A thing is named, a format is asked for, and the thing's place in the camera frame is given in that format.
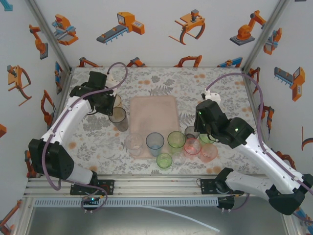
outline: blue plastic cup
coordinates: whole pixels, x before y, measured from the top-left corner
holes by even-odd
[[[157,157],[164,145],[164,137],[158,132],[150,133],[146,138],[146,144],[152,156]]]

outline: white wall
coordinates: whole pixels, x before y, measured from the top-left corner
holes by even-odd
[[[47,130],[44,115],[41,112],[41,99],[44,89],[48,91],[56,107],[61,94],[56,95],[54,67],[57,57],[49,45],[48,57],[40,60],[35,47],[35,37],[29,32],[29,24],[38,26],[25,1],[10,0],[12,12],[5,12],[0,5],[0,124],[7,133],[0,138],[0,219],[21,199],[27,182],[24,151],[32,138],[40,138]],[[39,33],[43,42],[45,36]],[[25,93],[32,98],[18,106],[24,98],[17,89],[8,91],[13,85],[7,84],[7,65],[24,68],[32,84]],[[45,105],[48,112],[52,108]]]
[[[200,66],[217,66],[228,59],[242,56],[246,59],[261,33],[261,26],[255,25],[252,36],[254,42],[238,46],[229,40],[237,35],[238,29],[248,24],[250,14],[260,10],[260,15],[268,19],[277,0],[40,0],[39,8],[49,24],[56,14],[67,17],[76,27],[79,40],[64,46],[60,45],[71,66],[79,64],[79,58],[100,64],[112,62],[128,63],[139,57],[147,66],[174,66],[180,58],[203,55]],[[179,38],[181,26],[174,22],[193,9],[205,18],[206,29],[203,35],[194,39],[185,35],[186,45],[169,38]],[[137,21],[145,25],[145,34],[135,32],[119,36],[107,45],[96,40],[98,36],[118,25],[116,14],[128,11]]]
[[[304,126],[304,139],[313,137],[312,8],[313,1],[291,1],[274,28],[281,27],[283,32],[278,48],[272,55],[261,51],[252,67],[261,68],[259,84],[264,103],[275,110],[269,144],[275,151],[292,156],[301,173],[313,175],[313,144],[301,150],[301,127]],[[306,73],[306,82],[302,85],[302,96],[294,102],[289,86],[274,78],[274,68],[293,74],[299,66]],[[259,104],[259,93],[255,97]],[[306,195],[302,209],[313,217],[313,197]]]

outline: pink tray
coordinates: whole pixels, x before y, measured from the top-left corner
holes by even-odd
[[[162,153],[169,153],[167,137],[172,131],[180,131],[176,98],[172,95],[135,96],[131,99],[130,133],[143,137],[143,149],[135,159],[154,158],[147,147],[146,138],[152,132],[164,137]]]

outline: floral tablecloth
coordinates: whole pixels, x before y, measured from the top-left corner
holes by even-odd
[[[90,71],[105,73],[108,68],[76,68],[70,83],[74,86],[88,81]],[[135,95],[173,95],[177,98],[181,131],[195,121],[195,108],[202,101],[201,93],[217,77],[240,72],[238,68],[129,68],[125,83],[118,89],[123,108],[129,117],[130,99]],[[120,81],[124,68],[112,69],[115,80]],[[221,109],[228,118],[241,117],[255,128],[251,107],[241,76],[230,76],[216,83],[212,92],[221,96]],[[200,159],[186,159],[182,166],[172,165],[161,170],[156,159],[135,160],[124,144],[129,131],[119,132],[108,117],[102,114],[86,116],[71,137],[67,150],[79,165],[98,174],[218,174],[230,167],[244,174],[262,174],[249,159],[217,143],[219,155],[209,163]]]

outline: clear plastic cup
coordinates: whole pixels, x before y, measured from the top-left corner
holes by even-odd
[[[113,107],[121,107],[123,108],[123,104],[122,104],[122,98],[119,95],[115,96],[115,102],[113,104]]]
[[[186,161],[186,157],[185,157],[185,155],[183,154],[183,153],[174,153],[173,155],[172,155],[172,161],[173,161],[173,163],[175,164],[175,165],[177,165],[177,166],[181,166],[181,165],[183,165],[184,163],[185,163],[185,161]]]
[[[156,163],[161,169],[167,169],[172,164],[172,157],[168,153],[161,153],[156,158]]]
[[[125,145],[130,154],[139,156],[142,150],[143,138],[137,133],[129,134],[125,139]]]
[[[127,131],[128,129],[128,120],[125,109],[121,107],[113,108],[112,116],[109,116],[109,120],[113,123],[114,126],[121,132]]]
[[[207,143],[204,146],[202,146],[201,152],[200,152],[200,159],[204,163],[208,163],[215,159],[218,155],[219,151],[217,147],[211,143]]]
[[[184,155],[187,158],[193,159],[198,157],[201,151],[200,141],[197,139],[187,139],[184,145]]]
[[[182,151],[186,143],[186,136],[180,131],[173,131],[168,135],[167,142],[170,145],[171,153],[178,153]]]
[[[146,138],[146,144],[152,156],[157,157],[164,145],[164,137],[158,132],[150,133]]]
[[[200,134],[199,140],[200,140],[201,145],[203,146],[207,143],[214,143],[215,138],[210,136],[210,139],[209,139],[207,134]]]
[[[199,132],[195,132],[195,127],[194,126],[188,126],[185,129],[185,136],[187,139],[197,139],[199,137]]]

